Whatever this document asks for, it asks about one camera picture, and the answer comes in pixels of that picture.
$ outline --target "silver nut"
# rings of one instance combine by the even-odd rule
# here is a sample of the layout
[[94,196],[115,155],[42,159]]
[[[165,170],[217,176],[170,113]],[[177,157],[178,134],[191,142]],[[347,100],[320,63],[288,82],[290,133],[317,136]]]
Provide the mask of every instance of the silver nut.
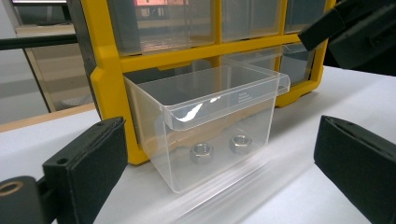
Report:
[[213,159],[213,147],[208,143],[199,143],[190,150],[190,158],[198,165],[209,164]]
[[247,155],[250,151],[251,138],[243,134],[235,135],[230,140],[230,149],[238,155]]

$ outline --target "yellow plastic organizer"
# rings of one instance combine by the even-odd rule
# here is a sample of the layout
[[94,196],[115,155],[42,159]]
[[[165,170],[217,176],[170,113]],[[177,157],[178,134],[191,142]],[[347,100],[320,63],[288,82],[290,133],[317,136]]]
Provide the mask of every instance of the yellow plastic organizer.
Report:
[[[260,22],[262,22],[257,20],[257,18],[260,17],[261,13],[264,13],[264,11],[262,12],[260,8],[256,6],[257,4],[262,6],[263,2],[266,0],[207,0],[206,2],[210,4],[210,11],[206,11],[205,13],[209,15],[212,40],[209,39],[204,44],[197,45],[187,43],[182,48],[171,48],[169,50],[159,50],[143,54],[137,52],[135,55],[128,55],[128,53],[124,52],[120,53],[117,47],[114,27],[110,19],[111,16],[107,3],[110,1],[116,4],[118,3],[116,0],[81,0],[85,22],[92,42],[93,55],[96,60],[96,67],[90,75],[92,91],[96,98],[101,119],[110,119],[117,116],[123,116],[125,118],[129,163],[139,164],[147,161],[148,157],[136,141],[132,113],[124,83],[124,74],[155,67],[160,70],[175,68],[200,59],[218,62],[221,56],[225,54],[299,43],[300,40],[295,32],[298,32],[301,27],[306,24],[299,24],[298,20],[293,21],[293,16],[298,12],[295,10],[299,10],[299,8],[310,8],[310,5],[312,5],[310,2],[317,2],[318,0],[268,1],[276,4],[276,8],[271,10],[271,12],[274,11],[276,14],[273,21],[277,27],[275,31],[270,30],[267,35],[260,32],[247,31],[247,36],[235,35],[234,39],[230,38],[229,34],[227,34],[227,38],[224,38],[224,41],[222,40],[224,37],[223,32],[226,29],[224,22],[226,17],[228,18],[228,14],[235,15],[235,13],[238,13],[238,10],[241,10],[240,13],[244,19],[247,19],[247,24],[251,23],[251,27],[254,28],[256,23],[260,24]],[[194,4],[193,0],[150,1],[162,2],[161,4],[166,5],[190,4],[192,6],[192,4]],[[139,0],[130,0],[130,2],[132,4],[138,4]],[[233,4],[240,4],[241,2],[249,2],[249,8],[244,10],[235,9],[235,7],[233,7]],[[199,5],[200,0],[195,0],[195,4]],[[334,4],[335,0],[323,0],[325,10],[329,9]],[[186,15],[193,12],[194,11],[187,10]],[[138,13],[152,13],[152,11],[150,11],[148,7],[146,11],[139,11]],[[305,14],[311,14],[310,12],[304,11],[300,11],[300,13],[302,13],[303,16]],[[233,29],[232,26],[235,22],[238,23],[241,21],[230,21],[228,26],[231,25],[231,29]],[[311,73],[309,79],[292,86],[289,93],[277,97],[277,106],[281,107],[291,104],[297,101],[300,96],[312,91],[318,86],[322,74],[325,50],[326,43],[323,44],[321,48],[316,49],[315,58],[313,59],[312,67],[310,67]],[[277,59],[276,68],[278,69],[280,67],[279,64],[280,60]]]

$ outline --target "white table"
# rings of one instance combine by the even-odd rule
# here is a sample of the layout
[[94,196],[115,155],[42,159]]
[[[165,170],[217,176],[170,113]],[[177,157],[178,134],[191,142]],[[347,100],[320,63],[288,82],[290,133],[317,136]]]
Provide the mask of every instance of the white table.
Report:
[[[275,153],[259,171],[180,217],[186,196],[173,193],[151,163],[129,165],[95,223],[369,223],[314,164],[321,115],[396,143],[396,77],[326,67],[317,90],[275,110],[265,149]],[[98,120],[91,110],[0,133],[0,180],[38,179],[46,159]]]

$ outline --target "clear plastic bin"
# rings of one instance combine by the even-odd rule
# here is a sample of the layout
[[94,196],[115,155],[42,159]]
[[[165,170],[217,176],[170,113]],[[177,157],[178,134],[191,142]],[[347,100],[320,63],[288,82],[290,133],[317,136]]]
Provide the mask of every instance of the clear plastic bin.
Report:
[[222,0],[222,41],[279,33],[279,0]]
[[224,58],[275,70],[276,58],[280,57],[279,72],[288,74],[290,85],[293,86],[309,79],[314,55],[314,51],[307,52],[302,44],[289,44],[224,55]]
[[253,172],[235,167],[263,149],[275,98],[290,87],[286,75],[227,59],[220,67],[125,83],[139,144],[174,192],[229,171],[230,183]]
[[298,33],[324,14],[326,0],[288,0],[285,34]]
[[121,55],[187,49],[214,42],[210,0],[107,0]]

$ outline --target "white tabletop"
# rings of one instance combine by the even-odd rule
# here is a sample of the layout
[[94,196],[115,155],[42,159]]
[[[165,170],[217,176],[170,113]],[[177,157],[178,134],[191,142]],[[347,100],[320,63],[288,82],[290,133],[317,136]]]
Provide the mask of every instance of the white tabletop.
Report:
[[[129,165],[95,223],[369,223],[314,164],[318,124],[346,119],[396,143],[395,114],[396,77],[326,67],[317,90],[275,110],[265,148],[275,153],[259,171],[186,210],[199,192],[175,194],[151,163]],[[89,111],[0,133],[0,180],[38,179],[45,160],[97,121]]]

